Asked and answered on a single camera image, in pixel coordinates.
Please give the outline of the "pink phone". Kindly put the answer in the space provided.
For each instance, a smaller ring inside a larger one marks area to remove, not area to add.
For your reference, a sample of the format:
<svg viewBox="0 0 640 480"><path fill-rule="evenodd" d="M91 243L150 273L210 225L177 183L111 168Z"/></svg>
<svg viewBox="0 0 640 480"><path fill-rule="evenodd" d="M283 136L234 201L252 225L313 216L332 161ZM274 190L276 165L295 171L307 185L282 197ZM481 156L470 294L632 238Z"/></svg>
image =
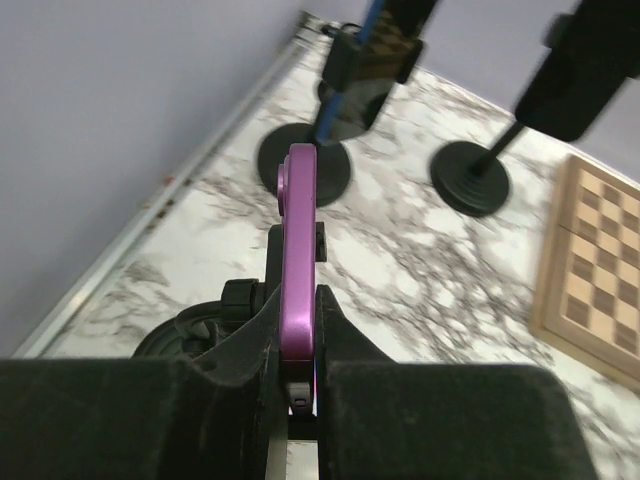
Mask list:
<svg viewBox="0 0 640 480"><path fill-rule="evenodd" d="M316 148L293 144L278 170L283 226L280 300L281 374L292 413L310 415L314 401Z"/></svg>

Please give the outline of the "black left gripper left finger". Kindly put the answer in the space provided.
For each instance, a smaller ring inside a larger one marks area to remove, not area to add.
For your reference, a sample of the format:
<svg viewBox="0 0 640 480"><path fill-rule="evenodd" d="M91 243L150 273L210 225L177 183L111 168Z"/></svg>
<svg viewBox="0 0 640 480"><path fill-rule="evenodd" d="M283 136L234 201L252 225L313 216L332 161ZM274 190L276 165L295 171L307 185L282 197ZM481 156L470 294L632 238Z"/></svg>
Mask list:
<svg viewBox="0 0 640 480"><path fill-rule="evenodd" d="M5 360L5 479L282 479L281 300L180 357Z"/></svg>

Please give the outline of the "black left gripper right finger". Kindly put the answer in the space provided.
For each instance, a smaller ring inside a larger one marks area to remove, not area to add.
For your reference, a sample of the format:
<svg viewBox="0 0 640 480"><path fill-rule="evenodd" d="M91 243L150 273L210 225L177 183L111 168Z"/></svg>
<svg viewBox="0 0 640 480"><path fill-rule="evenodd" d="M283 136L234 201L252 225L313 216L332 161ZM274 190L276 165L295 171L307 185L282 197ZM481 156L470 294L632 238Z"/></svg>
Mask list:
<svg viewBox="0 0 640 480"><path fill-rule="evenodd" d="M593 479L562 382L525 364L399 363L316 292L323 479Z"/></svg>

